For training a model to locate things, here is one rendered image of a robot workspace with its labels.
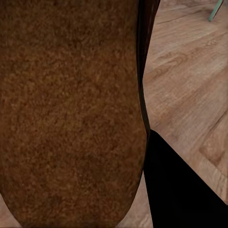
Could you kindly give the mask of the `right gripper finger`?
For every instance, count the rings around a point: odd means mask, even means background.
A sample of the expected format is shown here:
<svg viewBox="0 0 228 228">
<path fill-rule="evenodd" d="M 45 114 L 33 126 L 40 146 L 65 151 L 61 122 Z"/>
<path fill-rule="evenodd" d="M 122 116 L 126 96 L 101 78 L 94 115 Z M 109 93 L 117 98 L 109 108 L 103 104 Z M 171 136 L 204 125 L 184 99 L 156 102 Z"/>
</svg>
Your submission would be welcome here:
<svg viewBox="0 0 228 228">
<path fill-rule="evenodd" d="M 228 206 L 151 129 L 143 171 L 153 228 L 228 228 Z"/>
</svg>

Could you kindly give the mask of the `sandal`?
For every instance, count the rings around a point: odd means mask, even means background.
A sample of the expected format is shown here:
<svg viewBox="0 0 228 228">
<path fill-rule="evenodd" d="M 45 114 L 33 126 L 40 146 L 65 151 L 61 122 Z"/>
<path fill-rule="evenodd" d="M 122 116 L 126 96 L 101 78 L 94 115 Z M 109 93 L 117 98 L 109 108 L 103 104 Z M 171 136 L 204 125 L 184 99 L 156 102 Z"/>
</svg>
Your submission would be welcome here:
<svg viewBox="0 0 228 228">
<path fill-rule="evenodd" d="M 0 193 L 23 228 L 115 228 L 150 138 L 161 0 L 0 0 Z"/>
</svg>

